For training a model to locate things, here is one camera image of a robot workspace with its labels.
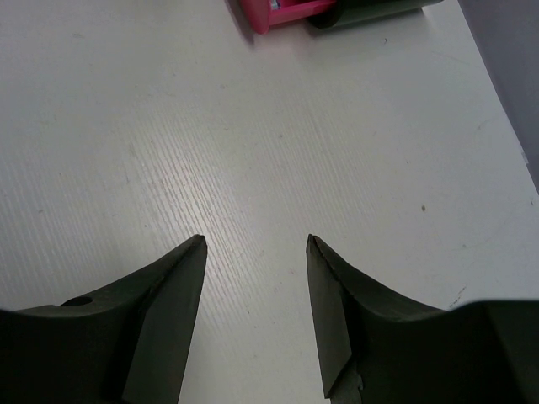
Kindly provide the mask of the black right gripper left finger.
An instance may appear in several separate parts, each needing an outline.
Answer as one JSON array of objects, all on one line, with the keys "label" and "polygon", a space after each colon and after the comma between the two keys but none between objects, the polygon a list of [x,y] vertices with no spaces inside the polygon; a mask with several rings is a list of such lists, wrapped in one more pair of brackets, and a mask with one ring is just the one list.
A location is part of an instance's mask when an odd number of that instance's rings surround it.
[{"label": "black right gripper left finger", "polygon": [[2,311],[2,402],[177,402],[206,258],[195,235],[59,306]]}]

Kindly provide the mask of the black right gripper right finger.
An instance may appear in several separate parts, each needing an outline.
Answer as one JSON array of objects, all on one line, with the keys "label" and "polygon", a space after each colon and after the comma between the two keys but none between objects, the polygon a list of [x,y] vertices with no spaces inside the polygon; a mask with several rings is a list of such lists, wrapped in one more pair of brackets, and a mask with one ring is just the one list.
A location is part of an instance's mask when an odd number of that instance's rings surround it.
[{"label": "black right gripper right finger", "polygon": [[307,239],[323,394],[332,403],[535,403],[538,304],[412,300]]}]

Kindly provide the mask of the pink bottom drawer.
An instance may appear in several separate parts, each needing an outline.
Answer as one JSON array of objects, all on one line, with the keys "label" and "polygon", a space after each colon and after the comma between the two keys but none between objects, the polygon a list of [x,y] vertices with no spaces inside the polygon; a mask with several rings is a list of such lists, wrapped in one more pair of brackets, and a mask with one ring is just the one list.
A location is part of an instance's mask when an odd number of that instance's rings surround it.
[{"label": "pink bottom drawer", "polygon": [[253,31],[265,34],[272,26],[326,13],[336,1],[241,0],[239,3]]}]

